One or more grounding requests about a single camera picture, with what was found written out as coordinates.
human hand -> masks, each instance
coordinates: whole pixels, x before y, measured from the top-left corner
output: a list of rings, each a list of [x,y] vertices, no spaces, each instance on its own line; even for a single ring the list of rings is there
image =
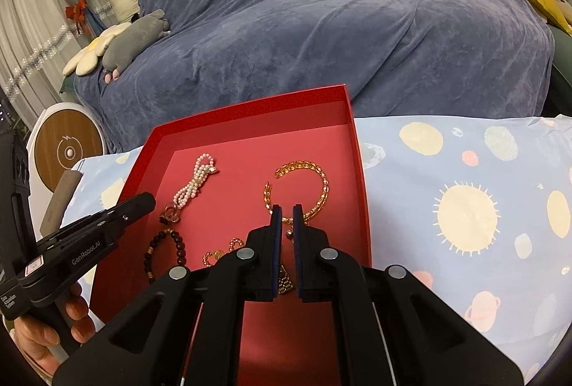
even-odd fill
[[[75,283],[70,291],[72,296],[66,302],[66,312],[75,324],[71,335],[82,344],[88,342],[95,334],[93,320],[88,315],[88,303],[81,297],[81,286]],[[14,321],[16,341],[43,370],[53,375],[59,367],[58,360],[49,351],[48,346],[59,344],[58,333],[36,318],[24,315]]]

metal rivet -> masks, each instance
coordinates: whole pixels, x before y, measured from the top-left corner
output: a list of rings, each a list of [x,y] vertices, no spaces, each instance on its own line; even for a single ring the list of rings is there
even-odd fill
[[[325,260],[334,260],[337,258],[336,249],[325,248],[320,251],[320,257]]]
[[[175,266],[170,269],[169,276],[173,279],[183,279],[187,276],[187,269],[184,266]]]
[[[248,260],[254,257],[254,251],[251,248],[242,248],[236,251],[236,256],[241,260]]]
[[[401,279],[401,278],[405,278],[405,275],[407,275],[407,270],[405,270],[401,265],[392,265],[392,266],[390,266],[387,273],[392,278]]]

dark wooden bead bracelet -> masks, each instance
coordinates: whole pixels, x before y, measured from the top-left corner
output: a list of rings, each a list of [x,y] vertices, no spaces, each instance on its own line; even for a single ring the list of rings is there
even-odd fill
[[[185,258],[187,256],[187,252],[185,252],[185,243],[183,242],[181,235],[179,235],[178,232],[173,231],[170,228],[164,231],[159,231],[159,234],[157,234],[149,243],[149,249],[147,249],[147,252],[145,253],[144,268],[145,268],[145,274],[147,275],[147,278],[149,280],[149,284],[155,282],[155,276],[153,275],[153,270],[151,267],[151,259],[153,257],[153,252],[155,251],[157,244],[159,244],[159,242],[165,239],[167,235],[171,236],[175,243],[175,247],[177,249],[177,265],[180,266],[187,265],[187,259]]]

label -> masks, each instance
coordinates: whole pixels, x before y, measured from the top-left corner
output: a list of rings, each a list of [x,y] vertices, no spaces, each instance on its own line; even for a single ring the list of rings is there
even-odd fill
[[[85,251],[83,251],[81,254],[79,254],[76,258],[73,258],[71,260],[71,264],[72,265],[77,265],[78,263],[80,263],[84,258],[86,258],[89,254],[91,254],[93,251],[95,251],[95,249],[97,249],[98,247],[101,246],[101,242],[100,241],[96,241],[95,243],[93,243],[93,245],[87,249],[85,249]]]
[[[7,309],[10,309],[16,303],[16,294],[12,294],[11,296],[2,296],[2,302]]]
[[[39,256],[38,258],[32,260],[32,262],[30,262],[29,265],[26,267],[26,271],[24,272],[24,277],[30,276],[42,265],[44,265],[44,256]]]

curtain tie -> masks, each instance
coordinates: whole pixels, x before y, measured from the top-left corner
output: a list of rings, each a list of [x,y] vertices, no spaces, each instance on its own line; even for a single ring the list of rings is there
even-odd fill
[[[90,34],[89,30],[85,28],[85,9],[87,8],[85,0],[79,0],[78,3],[72,7],[66,7],[66,17],[73,20],[75,23],[75,28],[78,34],[81,34],[80,30],[84,33]]]

